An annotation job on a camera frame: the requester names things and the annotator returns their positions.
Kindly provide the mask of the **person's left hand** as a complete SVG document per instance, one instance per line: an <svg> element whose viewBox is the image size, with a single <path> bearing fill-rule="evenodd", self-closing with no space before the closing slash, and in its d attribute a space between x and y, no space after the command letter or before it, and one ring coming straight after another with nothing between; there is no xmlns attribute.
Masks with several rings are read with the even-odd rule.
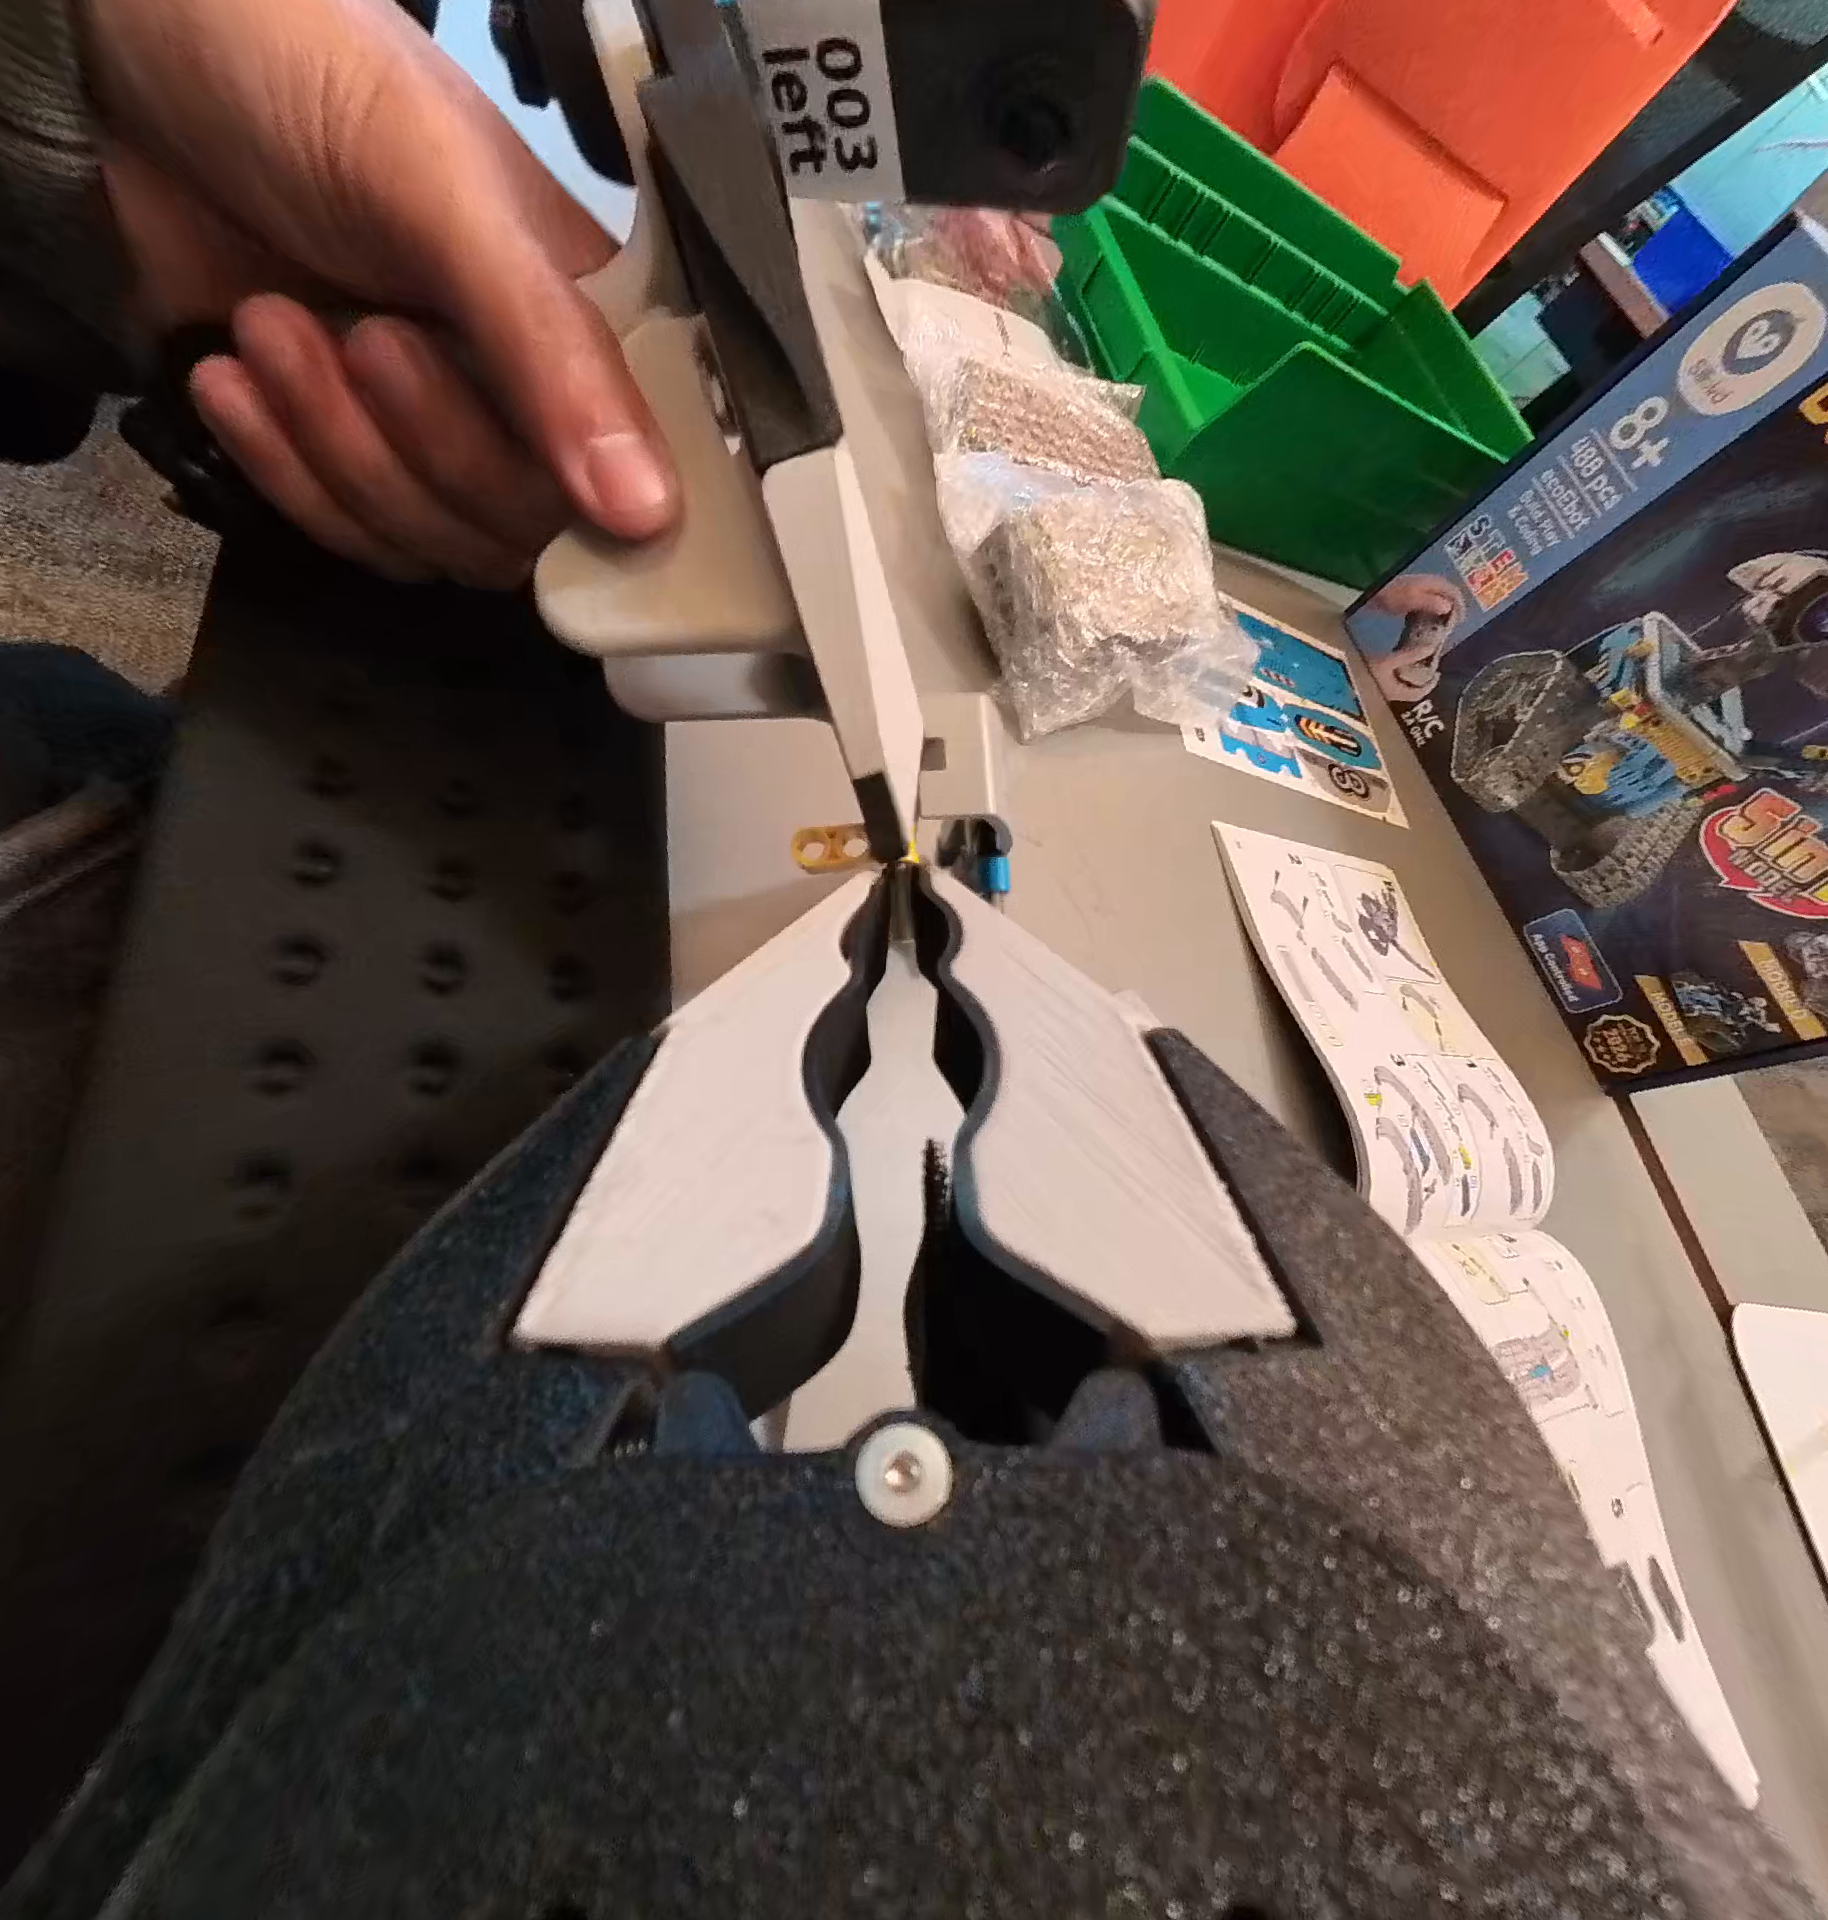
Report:
<svg viewBox="0 0 1828 1920"><path fill-rule="evenodd" d="M140 338L250 489L400 583L653 541L675 466L580 280L616 245L394 5L80 5Z"/></svg>

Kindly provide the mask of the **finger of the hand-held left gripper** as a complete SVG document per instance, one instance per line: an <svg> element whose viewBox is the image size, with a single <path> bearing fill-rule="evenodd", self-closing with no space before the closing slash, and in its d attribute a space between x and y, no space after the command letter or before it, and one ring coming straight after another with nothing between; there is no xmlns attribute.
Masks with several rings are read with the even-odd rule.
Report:
<svg viewBox="0 0 1828 1920"><path fill-rule="evenodd" d="M760 496L870 853L916 844L923 710L844 440L774 463Z"/></svg>

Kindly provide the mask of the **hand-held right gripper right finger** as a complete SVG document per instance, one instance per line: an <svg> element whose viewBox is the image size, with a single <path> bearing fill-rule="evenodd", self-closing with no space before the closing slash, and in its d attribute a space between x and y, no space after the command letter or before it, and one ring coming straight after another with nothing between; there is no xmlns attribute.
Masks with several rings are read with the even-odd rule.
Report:
<svg viewBox="0 0 1828 1920"><path fill-rule="evenodd" d="M918 1399L1056 1422L1087 1381L1297 1338L1297 1310L1134 1000L939 871L913 875L932 1057L963 1117L928 1153Z"/></svg>

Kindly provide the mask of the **orange plastic container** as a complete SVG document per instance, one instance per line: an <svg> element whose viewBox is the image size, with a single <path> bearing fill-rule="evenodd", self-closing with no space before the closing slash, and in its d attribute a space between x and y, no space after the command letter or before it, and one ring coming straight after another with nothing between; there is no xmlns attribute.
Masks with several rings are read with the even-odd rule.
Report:
<svg viewBox="0 0 1828 1920"><path fill-rule="evenodd" d="M1730 2L1161 2L1148 68L1467 300Z"/></svg>

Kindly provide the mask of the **person's left forearm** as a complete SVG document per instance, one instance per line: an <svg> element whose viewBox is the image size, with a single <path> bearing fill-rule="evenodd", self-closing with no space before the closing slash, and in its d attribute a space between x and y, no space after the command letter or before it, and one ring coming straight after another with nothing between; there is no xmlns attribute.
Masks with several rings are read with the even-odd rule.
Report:
<svg viewBox="0 0 1828 1920"><path fill-rule="evenodd" d="M135 274L106 189L82 11L0 2L0 367L123 390Z"/></svg>

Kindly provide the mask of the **clear plastic bag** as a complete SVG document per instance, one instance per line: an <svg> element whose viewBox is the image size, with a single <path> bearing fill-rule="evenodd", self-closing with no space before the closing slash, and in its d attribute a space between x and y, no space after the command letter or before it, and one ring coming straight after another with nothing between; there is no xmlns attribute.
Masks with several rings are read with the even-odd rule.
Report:
<svg viewBox="0 0 1828 1920"><path fill-rule="evenodd" d="M846 210L889 328L913 317L902 286L928 286L1037 325L1066 360L1087 350L1059 294L1063 251L1043 214L867 201Z"/></svg>
<svg viewBox="0 0 1828 1920"><path fill-rule="evenodd" d="M1117 707L1236 706L1258 642L1215 580L1204 506L1160 474L1141 390L951 348L910 365L934 500L1023 742Z"/></svg>

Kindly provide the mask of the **blue sticker sheet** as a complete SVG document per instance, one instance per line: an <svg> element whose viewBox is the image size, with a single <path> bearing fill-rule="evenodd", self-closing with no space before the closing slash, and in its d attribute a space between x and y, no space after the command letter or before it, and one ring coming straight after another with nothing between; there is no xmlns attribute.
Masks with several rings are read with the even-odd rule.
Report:
<svg viewBox="0 0 1828 1920"><path fill-rule="evenodd" d="M1177 732L1204 760L1405 828L1387 756L1342 651L1225 594L1219 604L1251 642L1243 683L1197 680Z"/></svg>

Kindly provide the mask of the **white metal stand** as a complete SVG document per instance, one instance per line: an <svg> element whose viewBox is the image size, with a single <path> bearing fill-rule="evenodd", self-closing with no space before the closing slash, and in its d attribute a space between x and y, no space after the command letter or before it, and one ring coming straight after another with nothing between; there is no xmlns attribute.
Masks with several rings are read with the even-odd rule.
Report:
<svg viewBox="0 0 1828 1920"><path fill-rule="evenodd" d="M1730 1340L1828 1590L1828 1311L1738 1306Z"/></svg>

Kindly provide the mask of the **grey toy panel assembly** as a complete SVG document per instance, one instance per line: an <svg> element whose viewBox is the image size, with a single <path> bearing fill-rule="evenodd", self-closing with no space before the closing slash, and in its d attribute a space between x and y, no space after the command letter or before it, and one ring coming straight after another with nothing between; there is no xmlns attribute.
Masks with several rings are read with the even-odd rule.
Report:
<svg viewBox="0 0 1828 1920"><path fill-rule="evenodd" d="M918 820L931 835L931 862L972 892L976 831L997 834L1011 867L1006 751L1004 716L985 692L923 696Z"/></svg>

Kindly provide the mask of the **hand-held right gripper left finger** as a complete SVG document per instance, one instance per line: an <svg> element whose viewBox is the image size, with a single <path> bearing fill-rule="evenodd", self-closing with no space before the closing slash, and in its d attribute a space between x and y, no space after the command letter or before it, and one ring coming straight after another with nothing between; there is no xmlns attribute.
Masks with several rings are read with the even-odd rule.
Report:
<svg viewBox="0 0 1828 1920"><path fill-rule="evenodd" d="M894 887L856 876L662 1023L513 1322L523 1350L781 1408L856 1320L838 1112L870 1066Z"/></svg>

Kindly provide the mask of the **grey desk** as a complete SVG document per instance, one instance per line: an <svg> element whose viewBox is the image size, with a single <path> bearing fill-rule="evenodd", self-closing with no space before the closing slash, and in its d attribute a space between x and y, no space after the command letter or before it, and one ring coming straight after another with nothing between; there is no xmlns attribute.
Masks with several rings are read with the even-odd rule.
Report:
<svg viewBox="0 0 1828 1920"><path fill-rule="evenodd" d="M923 698L982 690L989 655L936 520L916 392L840 207L797 214L804 276ZM1828 1251L1741 1080L1604 1095L1373 683L1363 695L1405 828L1189 754L1122 710L1004 751L1008 912L1186 1030L1290 1132L1352 1170L1303 1032L1247 947L1215 823L1394 867L1432 951L1549 1128L1549 1230L1586 1267L1634 1383L1669 1547L1760 1771L1760 1810L1828 1900L1828 1594L1728 1340L1737 1306L1828 1311ZM857 818L825 725L666 729L673 987L683 1002L835 876L788 851Z"/></svg>

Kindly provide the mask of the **green storage bin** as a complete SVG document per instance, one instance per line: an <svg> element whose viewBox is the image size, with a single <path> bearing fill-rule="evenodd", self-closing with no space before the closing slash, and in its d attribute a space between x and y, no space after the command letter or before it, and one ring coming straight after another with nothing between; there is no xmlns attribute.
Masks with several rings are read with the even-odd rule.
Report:
<svg viewBox="0 0 1828 1920"><path fill-rule="evenodd" d="M1219 544L1371 587L1532 441L1432 286L1161 79L1052 236L1093 371Z"/></svg>

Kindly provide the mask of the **toy robot kit box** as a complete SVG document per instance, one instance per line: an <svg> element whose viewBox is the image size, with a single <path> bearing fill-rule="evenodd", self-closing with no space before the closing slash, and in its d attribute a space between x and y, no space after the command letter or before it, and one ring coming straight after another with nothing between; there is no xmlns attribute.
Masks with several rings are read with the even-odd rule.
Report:
<svg viewBox="0 0 1828 1920"><path fill-rule="evenodd" d="M1828 1055L1828 228L1786 217L1343 624L1599 1085Z"/></svg>

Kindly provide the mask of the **white instruction booklet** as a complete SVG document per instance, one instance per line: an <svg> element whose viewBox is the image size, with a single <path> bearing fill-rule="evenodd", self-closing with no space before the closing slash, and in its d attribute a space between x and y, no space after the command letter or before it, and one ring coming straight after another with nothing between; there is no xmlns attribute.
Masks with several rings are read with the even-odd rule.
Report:
<svg viewBox="0 0 1828 1920"><path fill-rule="evenodd" d="M1755 1808L1760 1773L1681 1587L1632 1381L1599 1288L1543 1230L1557 1153L1441 970L1392 867L1215 823L1245 932L1319 1055L1358 1191L1405 1240L1543 1436L1648 1663Z"/></svg>

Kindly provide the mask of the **black perforated chair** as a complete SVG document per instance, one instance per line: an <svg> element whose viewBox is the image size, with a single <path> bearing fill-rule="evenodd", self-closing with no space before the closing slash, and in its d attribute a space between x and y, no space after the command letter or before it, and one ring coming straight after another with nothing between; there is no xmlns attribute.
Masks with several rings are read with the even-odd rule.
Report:
<svg viewBox="0 0 1828 1920"><path fill-rule="evenodd" d="M665 751L525 592L210 578L0 1350L0 1855L364 1284L669 1002Z"/></svg>

